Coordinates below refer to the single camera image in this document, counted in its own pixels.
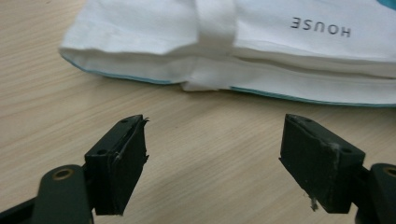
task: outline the white cloth bag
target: white cloth bag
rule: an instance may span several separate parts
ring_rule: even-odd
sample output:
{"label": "white cloth bag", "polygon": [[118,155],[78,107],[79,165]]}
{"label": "white cloth bag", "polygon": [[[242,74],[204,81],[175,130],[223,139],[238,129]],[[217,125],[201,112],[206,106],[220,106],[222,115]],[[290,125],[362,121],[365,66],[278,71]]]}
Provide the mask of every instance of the white cloth bag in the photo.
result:
{"label": "white cloth bag", "polygon": [[375,0],[88,0],[60,53],[186,91],[395,106],[395,39],[396,10]]}

